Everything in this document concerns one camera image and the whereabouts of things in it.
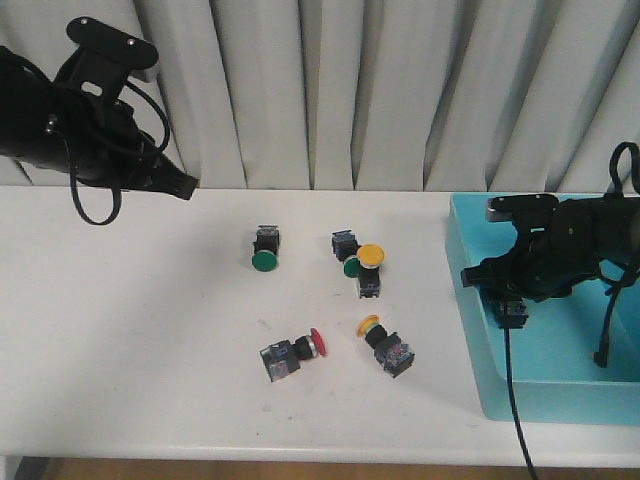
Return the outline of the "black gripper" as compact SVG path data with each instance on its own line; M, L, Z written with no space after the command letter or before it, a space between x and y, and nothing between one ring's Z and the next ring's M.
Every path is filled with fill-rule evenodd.
M56 73L56 92L85 142L76 165L82 183L192 197L199 180L165 158L165 142L141 130L134 108L120 98L123 89L130 89L165 122L158 103L130 80L158 59L154 47L79 47Z
M559 200L552 211L517 215L511 221L517 232L513 248L464 268L462 286L535 301L569 295L574 285L597 275L597 222L604 205L602 198Z

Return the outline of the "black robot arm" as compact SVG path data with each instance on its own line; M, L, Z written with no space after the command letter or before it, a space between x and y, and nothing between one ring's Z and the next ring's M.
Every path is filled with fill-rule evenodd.
M183 173L140 130L132 108L119 100L135 90L124 57L77 50L55 80L8 48L1 50L1 152L39 168L67 174L79 216L93 224L79 199L79 185L112 193L115 220L125 190L191 198L196 178Z
M550 194L502 197L497 206L516 228L500 285L543 301L568 296L596 279L603 261L630 265L639 254L639 200L606 194L561 201Z

